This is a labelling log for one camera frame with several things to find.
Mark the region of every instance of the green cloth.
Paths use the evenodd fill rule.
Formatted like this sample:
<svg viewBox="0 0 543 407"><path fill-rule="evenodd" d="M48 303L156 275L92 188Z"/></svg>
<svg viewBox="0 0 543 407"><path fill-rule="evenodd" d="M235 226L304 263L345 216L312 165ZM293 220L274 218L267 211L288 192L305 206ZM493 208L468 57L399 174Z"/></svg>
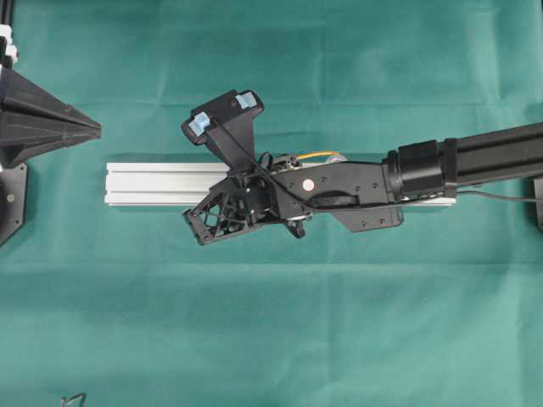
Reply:
<svg viewBox="0 0 543 407"><path fill-rule="evenodd" d="M541 405L532 205L463 197L359 234L318 215L300 241L200 247L179 210L103 198L107 162L210 155L179 125L230 89L266 105L260 152L542 121L540 0L21 0L14 38L16 69L104 130L29 162L0 249L0 405Z"/></svg>

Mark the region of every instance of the bolt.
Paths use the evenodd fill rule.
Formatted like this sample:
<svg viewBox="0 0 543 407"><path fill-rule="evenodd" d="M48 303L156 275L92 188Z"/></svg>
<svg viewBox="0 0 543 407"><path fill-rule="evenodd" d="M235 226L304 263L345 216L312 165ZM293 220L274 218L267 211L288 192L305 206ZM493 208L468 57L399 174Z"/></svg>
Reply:
<svg viewBox="0 0 543 407"><path fill-rule="evenodd" d="M315 182L311 178L305 178L302 182L302 188L304 191L311 192L315 189Z"/></svg>

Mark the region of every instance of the black cable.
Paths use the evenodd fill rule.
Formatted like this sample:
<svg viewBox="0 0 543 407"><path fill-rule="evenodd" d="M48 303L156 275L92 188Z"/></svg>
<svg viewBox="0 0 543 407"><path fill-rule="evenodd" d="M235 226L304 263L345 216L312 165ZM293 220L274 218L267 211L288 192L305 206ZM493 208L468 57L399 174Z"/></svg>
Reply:
<svg viewBox="0 0 543 407"><path fill-rule="evenodd" d="M252 165L255 166L255 168L268 180L268 182L274 184L276 187L281 189L283 192L285 192L287 195L289 195L293 200L298 202L298 204L303 205L314 212L323 212L323 213L329 213L329 212L339 212L344 210L353 210L353 209L387 209L387 208L402 208L404 206L413 206L417 205L421 202L428 201L427 198L424 199L411 199L409 201L403 201L400 203L378 203L378 204L371 204L368 206L364 205L356 205L356 206L350 206L349 208L341 208L341 209L321 209L317 208L315 206L312 206L311 204L307 203L307 200L304 200L303 198L299 197L295 193L292 193L288 190L287 187L285 187L281 182L276 180L268 170L262 168L262 166L259 164L259 162L253 157L253 154L251 154L249 151L245 149L244 146L241 145L241 143L236 139L236 137L233 136L233 134L217 119L212 118L211 121L215 123L217 126L219 126L231 139L232 141L238 146L238 148L247 156L249 161Z"/></svg>
<svg viewBox="0 0 543 407"><path fill-rule="evenodd" d="M485 197L485 198L490 198L490 199L499 199L501 201L509 201L509 202L529 202L533 204L543 204L543 199L508 197L506 195L498 195L495 193L483 192L483 191L474 191L474 190L458 191L457 194L458 195L479 195L480 197Z"/></svg>

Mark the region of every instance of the black base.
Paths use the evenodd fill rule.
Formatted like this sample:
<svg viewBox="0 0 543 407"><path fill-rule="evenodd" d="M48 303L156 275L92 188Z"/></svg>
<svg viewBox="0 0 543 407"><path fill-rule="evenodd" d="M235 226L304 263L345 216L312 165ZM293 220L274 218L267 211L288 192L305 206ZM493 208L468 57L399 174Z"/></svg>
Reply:
<svg viewBox="0 0 543 407"><path fill-rule="evenodd" d="M0 172L0 246L25 224L26 164Z"/></svg>

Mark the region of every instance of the white connector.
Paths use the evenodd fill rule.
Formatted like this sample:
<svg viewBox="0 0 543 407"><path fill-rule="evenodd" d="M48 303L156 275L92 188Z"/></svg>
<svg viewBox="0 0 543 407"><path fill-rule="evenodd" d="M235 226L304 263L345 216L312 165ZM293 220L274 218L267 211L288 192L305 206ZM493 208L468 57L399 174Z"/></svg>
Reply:
<svg viewBox="0 0 543 407"><path fill-rule="evenodd" d="M11 58L13 65L17 64L19 60L19 53L17 47L14 45L13 29L11 25L0 24L0 37L6 39L6 56Z"/></svg>

